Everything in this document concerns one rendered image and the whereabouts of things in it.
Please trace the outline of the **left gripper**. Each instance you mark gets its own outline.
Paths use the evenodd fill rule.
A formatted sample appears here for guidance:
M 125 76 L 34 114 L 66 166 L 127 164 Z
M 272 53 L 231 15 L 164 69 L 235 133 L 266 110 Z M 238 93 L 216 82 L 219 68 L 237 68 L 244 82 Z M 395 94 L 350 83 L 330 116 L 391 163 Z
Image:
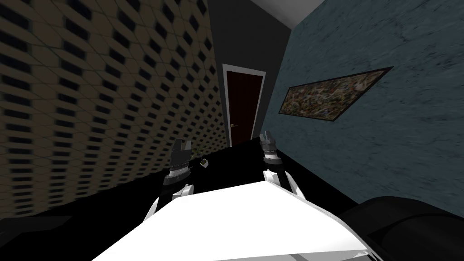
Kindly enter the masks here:
M 187 141 L 182 150 L 182 139 L 175 139 L 170 156 L 170 169 L 187 164 L 190 161 L 190 152 L 191 141 Z

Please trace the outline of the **small plant in white pot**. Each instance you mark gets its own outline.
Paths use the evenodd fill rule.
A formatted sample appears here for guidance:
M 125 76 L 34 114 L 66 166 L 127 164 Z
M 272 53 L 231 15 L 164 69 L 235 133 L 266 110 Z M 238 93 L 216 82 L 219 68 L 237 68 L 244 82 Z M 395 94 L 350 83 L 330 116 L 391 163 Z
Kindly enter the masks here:
M 203 151 L 206 148 L 205 145 L 200 145 L 197 148 L 193 149 L 192 159 L 200 158 L 200 165 L 204 168 L 208 166 L 208 161 L 203 156 Z

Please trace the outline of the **framed mottled wall picture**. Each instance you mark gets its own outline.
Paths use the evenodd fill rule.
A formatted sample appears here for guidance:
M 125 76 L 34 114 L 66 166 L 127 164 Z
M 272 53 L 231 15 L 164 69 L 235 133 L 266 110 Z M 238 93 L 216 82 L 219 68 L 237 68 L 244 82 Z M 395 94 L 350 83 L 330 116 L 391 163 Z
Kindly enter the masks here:
M 334 122 L 393 67 L 290 87 L 279 114 Z

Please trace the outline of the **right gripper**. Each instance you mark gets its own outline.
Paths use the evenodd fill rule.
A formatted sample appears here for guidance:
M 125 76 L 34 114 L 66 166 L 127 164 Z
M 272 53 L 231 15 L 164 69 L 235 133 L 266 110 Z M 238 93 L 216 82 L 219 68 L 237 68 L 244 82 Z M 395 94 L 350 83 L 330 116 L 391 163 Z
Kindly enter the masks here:
M 266 155 L 276 155 L 277 154 L 277 147 L 276 141 L 273 138 L 272 134 L 268 131 L 264 131 L 263 133 L 263 140 L 260 141 L 260 145 L 264 154 Z

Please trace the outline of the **dark red door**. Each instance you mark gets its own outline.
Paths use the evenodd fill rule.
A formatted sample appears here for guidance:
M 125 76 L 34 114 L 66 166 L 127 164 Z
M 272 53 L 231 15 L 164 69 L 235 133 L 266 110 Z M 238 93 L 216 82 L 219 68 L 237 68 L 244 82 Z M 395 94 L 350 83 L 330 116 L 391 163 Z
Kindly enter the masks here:
M 250 140 L 263 76 L 227 72 L 232 145 Z

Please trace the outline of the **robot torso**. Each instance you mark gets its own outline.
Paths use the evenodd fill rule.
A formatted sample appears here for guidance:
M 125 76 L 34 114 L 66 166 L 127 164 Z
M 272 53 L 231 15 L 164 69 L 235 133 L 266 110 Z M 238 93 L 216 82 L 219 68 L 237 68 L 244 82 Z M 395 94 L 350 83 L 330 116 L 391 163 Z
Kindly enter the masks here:
M 174 199 L 93 261 L 383 261 L 341 219 L 262 181 Z

